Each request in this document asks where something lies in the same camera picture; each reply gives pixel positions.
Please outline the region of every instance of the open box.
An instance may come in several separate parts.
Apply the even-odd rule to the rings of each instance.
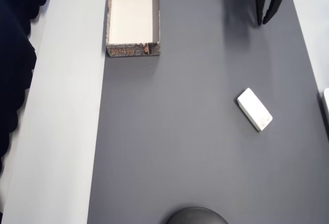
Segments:
[[[110,57],[160,55],[159,0],[108,0]]]

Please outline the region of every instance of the black round object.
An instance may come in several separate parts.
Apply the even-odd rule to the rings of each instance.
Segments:
[[[167,224],[228,224],[224,218],[212,210],[192,207],[176,212]]]

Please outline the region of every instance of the white panel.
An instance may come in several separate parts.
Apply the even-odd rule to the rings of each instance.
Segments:
[[[3,224],[87,222],[106,7],[107,0],[50,1]]]

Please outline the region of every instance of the dark curtain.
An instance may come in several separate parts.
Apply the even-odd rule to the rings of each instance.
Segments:
[[[0,0],[0,157],[8,150],[9,133],[17,128],[17,110],[32,80],[36,55],[27,37],[30,20],[46,1]]]

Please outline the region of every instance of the gray mat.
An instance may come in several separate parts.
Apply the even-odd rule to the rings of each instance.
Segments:
[[[106,59],[89,224],[190,206],[230,224],[328,223],[329,143],[294,4],[261,27],[254,7],[160,0],[161,56]],[[247,87],[273,116],[261,133],[235,103]]]

